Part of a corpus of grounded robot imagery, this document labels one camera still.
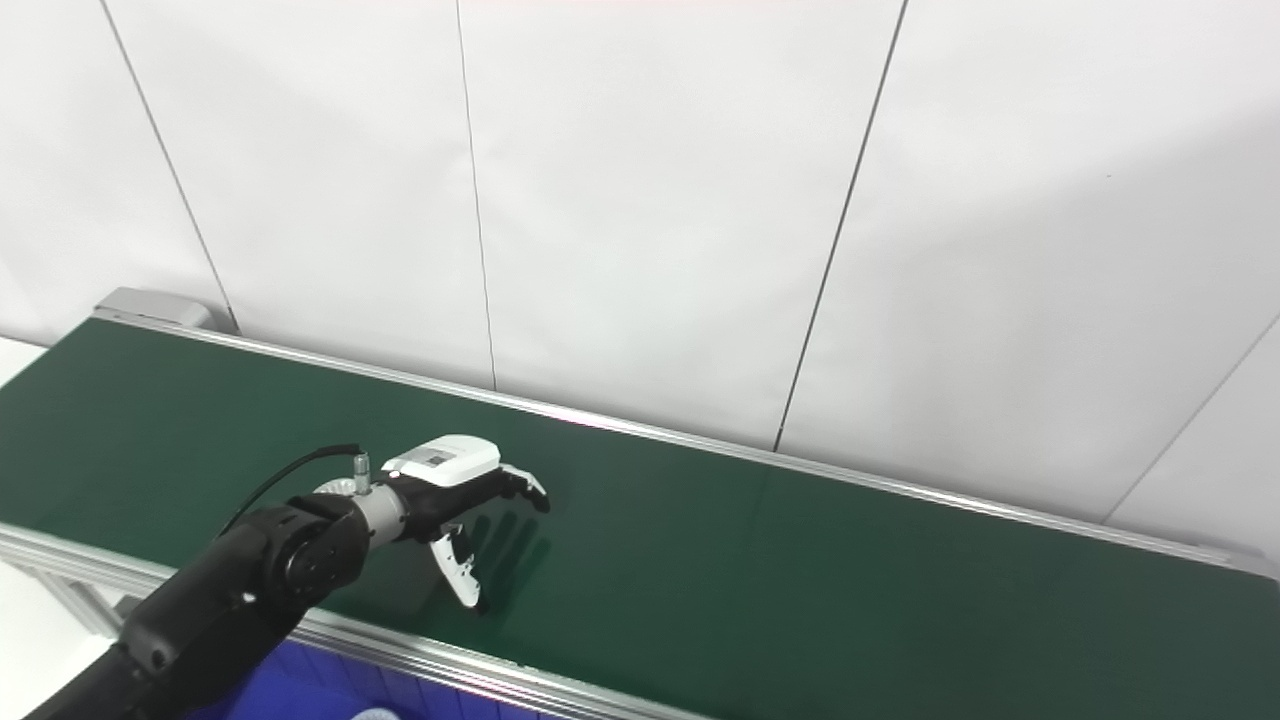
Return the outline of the white and black left hand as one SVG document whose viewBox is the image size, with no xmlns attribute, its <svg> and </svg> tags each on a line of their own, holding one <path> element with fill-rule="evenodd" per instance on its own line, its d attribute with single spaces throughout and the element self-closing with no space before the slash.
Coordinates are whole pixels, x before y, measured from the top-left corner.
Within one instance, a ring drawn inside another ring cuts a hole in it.
<svg viewBox="0 0 1280 720">
<path fill-rule="evenodd" d="M 458 601 L 477 614 L 486 600 L 475 575 L 476 553 L 461 518 L 494 498 L 527 500 L 538 512 L 550 511 L 540 480 L 500 459 L 500 450 L 475 436 L 443 436 L 381 466 L 383 484 L 397 502 L 392 542 L 413 541 L 431 557 Z"/>
</svg>

